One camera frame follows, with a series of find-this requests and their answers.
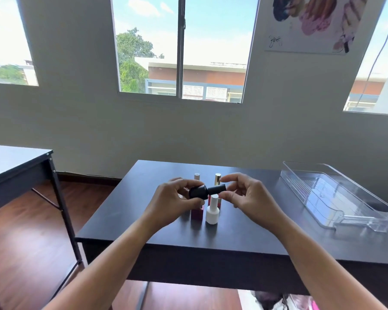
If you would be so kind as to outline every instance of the clear plastic tray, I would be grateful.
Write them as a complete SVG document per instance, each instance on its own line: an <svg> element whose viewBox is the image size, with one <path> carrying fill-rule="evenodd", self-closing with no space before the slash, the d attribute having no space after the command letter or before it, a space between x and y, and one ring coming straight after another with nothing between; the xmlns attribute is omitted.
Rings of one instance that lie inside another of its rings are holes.
<svg viewBox="0 0 388 310"><path fill-rule="evenodd" d="M281 178L318 223L388 231L388 203L326 164L283 162Z"/></svg>

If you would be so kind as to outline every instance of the desk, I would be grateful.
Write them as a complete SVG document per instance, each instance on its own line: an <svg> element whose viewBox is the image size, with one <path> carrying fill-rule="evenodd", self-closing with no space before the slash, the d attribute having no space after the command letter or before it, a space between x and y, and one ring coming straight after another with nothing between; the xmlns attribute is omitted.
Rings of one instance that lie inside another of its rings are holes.
<svg viewBox="0 0 388 310"><path fill-rule="evenodd" d="M66 226L76 262L69 267L65 278L61 279L52 295L53 298L74 269L82 263L82 258L78 244L74 239L75 234L62 196L62 190L53 164L52 153L52 150L47 149L0 146L0 208L28 190L32 190L60 211ZM34 189L35 186L45 180L51 181L58 204L53 203Z"/></svg>
<svg viewBox="0 0 388 310"><path fill-rule="evenodd" d="M138 161L77 234L92 262L144 211L156 187L174 177L246 173L261 180L284 212L377 298L388 301L388 233L355 226L322 228L280 178L280 171ZM182 215L143 247L129 279L308 294L282 244L225 201L217 225Z"/></svg>

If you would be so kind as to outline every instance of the cable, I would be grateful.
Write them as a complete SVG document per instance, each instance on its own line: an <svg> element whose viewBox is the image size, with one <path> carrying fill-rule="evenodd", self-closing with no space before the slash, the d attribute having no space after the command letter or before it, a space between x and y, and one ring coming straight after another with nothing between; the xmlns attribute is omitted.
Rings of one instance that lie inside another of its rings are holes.
<svg viewBox="0 0 388 310"><path fill-rule="evenodd" d="M377 58L375 59L373 65L372 65L372 67L371 67L371 71L369 71L367 81L365 82L365 86L364 86L364 89L362 90L362 94L360 95L360 97L359 97L359 99L358 99L358 102L356 103L356 107L358 106L359 102L361 101L361 99L362 99L362 97L363 97L363 95L364 95L364 93L365 93L365 91L366 91L366 89L367 89L367 85L368 85L368 82L369 82L369 78L371 77L372 70L374 69L375 64L377 63L378 58L379 58L379 56L381 55L381 53L382 53L382 51L383 51L383 49L384 49L384 47L385 47L387 41L388 41L388 35L386 36L385 42L383 43L383 46L382 46L381 50L379 51L379 53L378 53L378 55L377 55Z"/></svg>

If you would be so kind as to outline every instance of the artwork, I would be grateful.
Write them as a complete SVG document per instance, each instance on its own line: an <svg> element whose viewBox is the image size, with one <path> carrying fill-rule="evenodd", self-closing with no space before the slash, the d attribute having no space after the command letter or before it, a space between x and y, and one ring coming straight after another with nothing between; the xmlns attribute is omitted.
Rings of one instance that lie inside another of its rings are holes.
<svg viewBox="0 0 388 310"><path fill-rule="evenodd" d="M349 52L367 0L273 0L266 50Z"/></svg>

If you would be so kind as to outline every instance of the hand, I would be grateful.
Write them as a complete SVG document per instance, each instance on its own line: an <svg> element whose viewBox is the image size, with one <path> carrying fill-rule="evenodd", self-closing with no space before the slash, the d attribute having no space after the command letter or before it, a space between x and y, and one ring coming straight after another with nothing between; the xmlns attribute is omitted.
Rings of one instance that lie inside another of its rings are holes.
<svg viewBox="0 0 388 310"><path fill-rule="evenodd" d="M272 233L287 224L288 217L261 181L242 173L229 174L220 179L222 183L230 181L233 183L227 186L227 191L219 194L220 198L233 203L249 219Z"/></svg>
<svg viewBox="0 0 388 310"><path fill-rule="evenodd" d="M174 222L186 211L200 209L204 205L204 200L189 199L188 191L192 187L201 185L204 185L201 181L177 177L158 186L142 216L147 219L147 224L153 229L153 232L156 233L164 226Z"/></svg>

